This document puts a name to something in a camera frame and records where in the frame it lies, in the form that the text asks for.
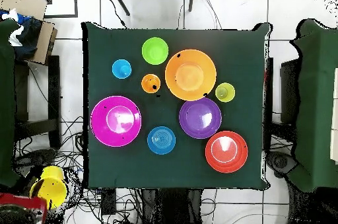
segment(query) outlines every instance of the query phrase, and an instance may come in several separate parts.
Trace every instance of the green bowl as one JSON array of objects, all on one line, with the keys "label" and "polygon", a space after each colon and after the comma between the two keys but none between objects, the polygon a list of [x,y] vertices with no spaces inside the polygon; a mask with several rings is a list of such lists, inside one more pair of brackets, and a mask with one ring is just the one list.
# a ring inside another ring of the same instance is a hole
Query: green bowl
[{"label": "green bowl", "polygon": [[168,57],[168,44],[162,38],[149,38],[142,45],[142,56],[151,65],[159,65]]}]

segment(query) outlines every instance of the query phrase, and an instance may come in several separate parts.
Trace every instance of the red plate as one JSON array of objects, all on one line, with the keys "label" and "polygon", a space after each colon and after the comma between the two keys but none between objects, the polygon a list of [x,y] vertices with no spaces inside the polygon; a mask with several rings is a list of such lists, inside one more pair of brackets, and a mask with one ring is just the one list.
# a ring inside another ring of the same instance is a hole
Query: red plate
[{"label": "red plate", "polygon": [[220,131],[208,140],[205,156],[208,164],[218,172],[235,172],[246,162],[248,146],[237,133]]}]

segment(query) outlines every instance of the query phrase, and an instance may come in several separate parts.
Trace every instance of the plate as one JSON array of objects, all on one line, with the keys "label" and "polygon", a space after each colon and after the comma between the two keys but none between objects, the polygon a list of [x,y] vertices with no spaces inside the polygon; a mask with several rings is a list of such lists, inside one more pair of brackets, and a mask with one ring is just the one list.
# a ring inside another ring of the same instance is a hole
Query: plate
[{"label": "plate", "polygon": [[124,96],[109,96],[92,110],[90,126],[95,138],[104,145],[121,147],[131,143],[141,129],[141,113]]},{"label": "plate", "polygon": [[209,98],[185,102],[180,110],[180,124],[190,137],[211,137],[220,127],[222,114],[217,104]]},{"label": "plate", "polygon": [[166,65],[166,84],[182,100],[199,100],[216,83],[216,68],[211,58],[199,50],[176,53]]},{"label": "plate", "polygon": [[208,140],[205,156],[213,169],[224,173],[235,172],[246,162],[248,146],[237,133],[220,131]]},{"label": "plate", "polygon": [[176,138],[171,129],[159,126],[148,134],[147,143],[153,153],[163,155],[174,149]]},{"label": "plate", "polygon": [[149,38],[142,45],[142,56],[151,65],[159,65],[168,57],[168,44],[162,38]]}]

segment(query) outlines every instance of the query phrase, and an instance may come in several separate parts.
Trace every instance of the tiled floor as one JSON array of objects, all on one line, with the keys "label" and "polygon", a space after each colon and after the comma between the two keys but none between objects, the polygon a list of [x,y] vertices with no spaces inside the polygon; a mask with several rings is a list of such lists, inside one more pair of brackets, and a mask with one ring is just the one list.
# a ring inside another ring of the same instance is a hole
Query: tiled floor
[{"label": "tiled floor", "polygon": [[[128,28],[177,28],[182,0],[123,0],[131,16],[127,17],[118,4],[118,15]],[[273,111],[281,111],[280,78],[278,70],[282,62],[298,57],[294,47],[288,42],[296,36],[296,26],[306,18],[316,18],[321,23],[336,28],[337,0],[210,0],[222,28],[251,30],[257,23],[270,22],[273,31],[269,41],[269,56],[274,58]],[[215,15],[206,0],[194,0],[192,12],[187,11],[186,29],[210,29],[216,27]],[[54,55],[60,56],[61,64],[61,111],[66,122],[83,115],[83,53],[81,22],[96,22],[106,28],[123,28],[108,0],[77,0],[77,18],[53,18],[46,21],[55,23],[58,29]],[[180,15],[179,29],[183,28],[183,10]],[[30,65],[44,94],[47,96],[47,71],[45,67]],[[30,119],[47,117],[47,103],[40,94],[34,79],[30,76],[29,84]],[[274,121],[279,115],[274,114]],[[71,127],[72,133],[81,131],[82,118]],[[48,147],[46,136],[34,138],[31,149]],[[63,150],[72,151],[73,145],[67,142]],[[267,168],[266,179],[271,187],[266,191],[219,189],[204,190],[202,198],[215,199],[215,212],[204,215],[203,224],[285,224],[288,215],[288,190],[285,180],[275,178],[273,171]],[[119,189],[118,195],[129,191]],[[203,201],[201,213],[210,213],[214,205],[210,200]],[[66,212],[66,219],[72,211]],[[71,215],[68,224],[100,224],[91,213],[77,210]]]}]

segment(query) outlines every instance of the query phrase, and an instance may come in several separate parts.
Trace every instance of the orange cup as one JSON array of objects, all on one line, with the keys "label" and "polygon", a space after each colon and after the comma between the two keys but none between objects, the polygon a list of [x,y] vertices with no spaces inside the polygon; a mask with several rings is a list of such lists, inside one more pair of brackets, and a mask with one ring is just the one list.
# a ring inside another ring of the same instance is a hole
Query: orange cup
[{"label": "orange cup", "polygon": [[142,89],[147,93],[155,93],[161,86],[161,81],[157,75],[148,74],[142,78],[141,81]]}]

